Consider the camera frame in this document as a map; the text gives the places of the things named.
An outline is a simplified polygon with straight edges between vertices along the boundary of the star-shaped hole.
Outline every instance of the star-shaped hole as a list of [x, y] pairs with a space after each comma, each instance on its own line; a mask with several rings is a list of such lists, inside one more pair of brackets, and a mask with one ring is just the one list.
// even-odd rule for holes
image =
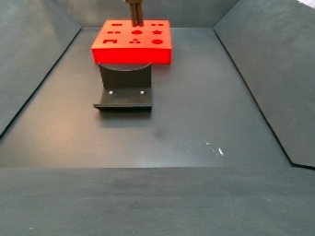
[[156, 31], [152, 32], [152, 34], [162, 34], [162, 32], [156, 30]]

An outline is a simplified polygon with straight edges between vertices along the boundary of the bin floor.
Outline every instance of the bin floor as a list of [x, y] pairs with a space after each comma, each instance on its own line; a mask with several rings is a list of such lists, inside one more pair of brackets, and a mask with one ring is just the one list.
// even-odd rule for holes
[[308, 236], [313, 171], [2, 169], [1, 235]]
[[150, 112], [93, 108], [97, 32], [81, 30], [0, 140], [1, 167], [289, 167], [212, 29], [172, 29], [172, 65], [152, 66]]

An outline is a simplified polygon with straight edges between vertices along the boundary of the circle-shaped hole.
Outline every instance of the circle-shaped hole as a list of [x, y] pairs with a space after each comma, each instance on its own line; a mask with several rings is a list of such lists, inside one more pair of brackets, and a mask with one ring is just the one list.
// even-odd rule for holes
[[141, 33], [142, 33], [141, 30], [133, 30], [133, 31], [132, 31], [132, 34], [141, 34]]
[[153, 40], [152, 43], [153, 43], [153, 44], [161, 44], [162, 41], [161, 41], [161, 40]]

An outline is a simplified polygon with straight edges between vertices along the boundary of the red shape sorter block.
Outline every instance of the red shape sorter block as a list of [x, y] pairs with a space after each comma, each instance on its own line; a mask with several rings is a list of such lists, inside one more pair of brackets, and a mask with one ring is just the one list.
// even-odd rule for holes
[[92, 45], [96, 64], [170, 64], [172, 42], [168, 20], [106, 20]]

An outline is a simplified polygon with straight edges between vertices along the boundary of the black bracket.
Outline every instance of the black bracket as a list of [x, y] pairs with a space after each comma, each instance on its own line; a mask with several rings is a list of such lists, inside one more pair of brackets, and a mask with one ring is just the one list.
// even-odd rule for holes
[[116, 70], [100, 65], [102, 98], [98, 110], [150, 109], [150, 65], [134, 70]]

